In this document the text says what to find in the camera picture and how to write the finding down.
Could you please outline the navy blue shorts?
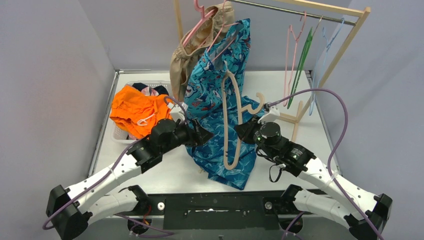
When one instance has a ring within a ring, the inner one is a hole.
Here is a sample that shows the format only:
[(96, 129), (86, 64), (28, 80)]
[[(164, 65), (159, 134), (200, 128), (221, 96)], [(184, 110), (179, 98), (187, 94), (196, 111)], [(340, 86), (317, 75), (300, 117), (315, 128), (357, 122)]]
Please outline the navy blue shorts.
[(152, 86), (139, 82), (139, 83), (134, 83), (132, 87), (140, 91), (145, 96), (159, 96), (159, 95), (168, 96), (169, 95), (168, 90), (163, 85), (152, 87)]

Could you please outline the pink shark print shorts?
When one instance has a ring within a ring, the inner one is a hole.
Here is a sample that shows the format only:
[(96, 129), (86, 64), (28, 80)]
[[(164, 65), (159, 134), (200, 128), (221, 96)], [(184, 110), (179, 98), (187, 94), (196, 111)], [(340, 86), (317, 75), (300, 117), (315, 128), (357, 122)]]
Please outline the pink shark print shorts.
[(144, 89), (141, 90), (141, 92), (145, 95), (145, 96), (159, 96), (160, 93), (158, 91), (156, 91), (153, 88), (150, 87), (145, 87)]

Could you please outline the orange shorts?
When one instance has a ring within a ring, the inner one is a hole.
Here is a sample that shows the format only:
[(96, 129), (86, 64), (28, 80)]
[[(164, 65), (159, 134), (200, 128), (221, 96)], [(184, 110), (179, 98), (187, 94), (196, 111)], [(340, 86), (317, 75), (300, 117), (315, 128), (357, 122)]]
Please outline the orange shorts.
[(149, 135), (162, 119), (172, 119), (165, 95), (145, 96), (130, 85), (115, 94), (109, 118), (136, 140)]

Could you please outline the light blue wire hanger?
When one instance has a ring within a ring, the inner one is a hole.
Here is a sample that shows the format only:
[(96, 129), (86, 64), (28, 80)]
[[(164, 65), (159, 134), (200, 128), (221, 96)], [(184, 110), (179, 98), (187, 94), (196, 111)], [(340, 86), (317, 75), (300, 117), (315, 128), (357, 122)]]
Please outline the light blue wire hanger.
[(316, 62), (312, 71), (312, 81), (311, 81), (311, 88), (315, 89), (319, 87), (319, 84), (321, 83), (321, 80), (323, 78), (323, 71), (324, 68), (326, 66), (326, 61), (327, 61), (327, 56), (328, 56), (328, 52), (332, 46), (332, 43), (334, 42), (334, 40), (337, 38), (339, 32), (341, 31), (341, 29), (343, 28), (345, 24), (345, 18), (342, 17), (341, 18), (341, 23), (340, 26), (338, 28), (338, 30), (336, 31), (335, 35), (332, 38), (327, 37), (326, 35), (326, 28), (323, 27), (321, 30), (321, 38), (323, 40), (324, 43), (324, 49), (323, 49), (323, 54), (324, 56), (321, 57), (321, 55), (318, 55), (316, 58)]

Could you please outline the pink wire hanger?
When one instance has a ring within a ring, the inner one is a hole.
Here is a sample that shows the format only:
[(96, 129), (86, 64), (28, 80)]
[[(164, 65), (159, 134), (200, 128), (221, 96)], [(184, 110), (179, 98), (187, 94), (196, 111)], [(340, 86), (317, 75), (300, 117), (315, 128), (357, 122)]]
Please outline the pink wire hanger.
[[(296, 62), (297, 56), (297, 48), (299, 39), (303, 33), (305, 24), (306, 24), (307, 12), (304, 11), (300, 17), (300, 21), (302, 22), (302, 26), (300, 32), (298, 34), (295, 33), (293, 25), (290, 24), (287, 29), (287, 37), (286, 37), (286, 48), (285, 48), (285, 67), (284, 67), (284, 88), (283, 88), (283, 97), (287, 97), (291, 92), (291, 84), (293, 80), (294, 74), (294, 66)], [(290, 41), (294, 41), (294, 51), (293, 54), (290, 53)]]

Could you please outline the green plastic hanger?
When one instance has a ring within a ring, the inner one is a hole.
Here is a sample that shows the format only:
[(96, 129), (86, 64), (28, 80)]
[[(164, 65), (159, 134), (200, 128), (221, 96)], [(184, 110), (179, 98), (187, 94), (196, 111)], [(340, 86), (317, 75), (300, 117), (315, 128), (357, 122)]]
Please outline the green plastic hanger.
[(302, 48), (302, 52), (301, 52), (300, 57), (299, 57), (299, 62), (298, 62), (298, 65), (297, 65), (297, 69), (296, 69), (296, 73), (295, 73), (295, 77), (294, 77), (294, 82), (293, 82), (291, 90), (290, 90), (290, 95), (294, 94), (297, 91), (297, 87), (298, 87), (300, 76), (301, 76), (301, 71), (303, 70), (304, 65), (305, 65), (305, 61), (308, 57), (308, 53), (309, 53), (309, 50), (310, 50), (311, 45), (312, 45), (314, 34), (315, 34), (316, 30), (318, 29), (322, 19), (323, 19), (323, 17), (320, 17), (320, 19), (319, 19), (314, 30), (313, 30), (312, 27), (310, 28), (308, 35), (305, 39), (305, 42), (304, 42), (304, 45), (303, 45), (303, 48)]

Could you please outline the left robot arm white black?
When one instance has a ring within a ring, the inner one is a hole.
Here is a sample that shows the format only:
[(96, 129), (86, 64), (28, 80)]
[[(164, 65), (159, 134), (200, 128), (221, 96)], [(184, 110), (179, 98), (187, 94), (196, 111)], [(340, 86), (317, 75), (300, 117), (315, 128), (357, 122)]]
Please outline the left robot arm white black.
[(173, 149), (202, 146), (213, 136), (197, 120), (192, 126), (179, 120), (160, 120), (149, 135), (128, 145), (113, 164), (69, 187), (54, 187), (43, 230), (55, 229), (62, 240), (73, 240), (103, 218), (122, 212), (143, 213), (149, 198), (138, 185), (110, 192), (159, 164)]

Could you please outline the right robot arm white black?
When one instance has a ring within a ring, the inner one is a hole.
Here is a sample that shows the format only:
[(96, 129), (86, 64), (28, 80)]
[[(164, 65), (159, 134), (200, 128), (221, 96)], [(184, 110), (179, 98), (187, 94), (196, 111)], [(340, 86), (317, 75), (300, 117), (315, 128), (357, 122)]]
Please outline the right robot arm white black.
[(347, 228), (357, 240), (382, 239), (393, 203), (388, 195), (368, 192), (336, 171), (329, 173), (329, 167), (313, 152), (283, 137), (275, 122), (261, 123), (255, 115), (234, 129), (242, 142), (255, 144), (259, 156), (281, 172), (309, 182), (327, 195), (291, 184), (277, 203), (281, 211), (307, 212), (332, 220)]

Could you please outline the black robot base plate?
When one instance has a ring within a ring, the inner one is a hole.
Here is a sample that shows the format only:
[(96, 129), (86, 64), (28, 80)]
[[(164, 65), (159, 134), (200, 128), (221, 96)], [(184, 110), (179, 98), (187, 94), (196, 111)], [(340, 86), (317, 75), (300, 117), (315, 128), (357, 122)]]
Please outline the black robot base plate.
[(278, 230), (299, 213), (284, 206), (282, 190), (149, 194), (127, 212), (158, 218), (165, 230)]

